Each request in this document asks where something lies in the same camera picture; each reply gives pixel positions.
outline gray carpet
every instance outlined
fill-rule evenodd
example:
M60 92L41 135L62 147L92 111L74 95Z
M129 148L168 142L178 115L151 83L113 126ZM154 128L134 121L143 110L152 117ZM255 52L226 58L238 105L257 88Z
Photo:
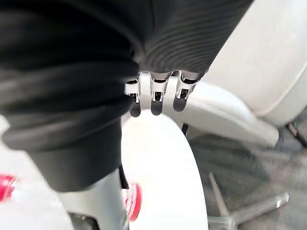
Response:
M307 137L307 109L295 120ZM274 148L264 148L189 128L192 147L205 193L209 216L219 216L209 182L213 171L230 212L282 192L290 202L239 225L240 230L307 229L307 150L285 128Z

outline white seat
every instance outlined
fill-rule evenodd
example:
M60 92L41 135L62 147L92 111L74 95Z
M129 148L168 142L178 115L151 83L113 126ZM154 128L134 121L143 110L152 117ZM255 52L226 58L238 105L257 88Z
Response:
M140 183L143 202L131 230L207 230L200 174L185 136L167 116L149 110L122 127L128 181Z
M273 146L283 126L307 105L307 1L255 0L176 113L170 79L163 113L178 125ZM141 107L150 108L150 81L141 76Z

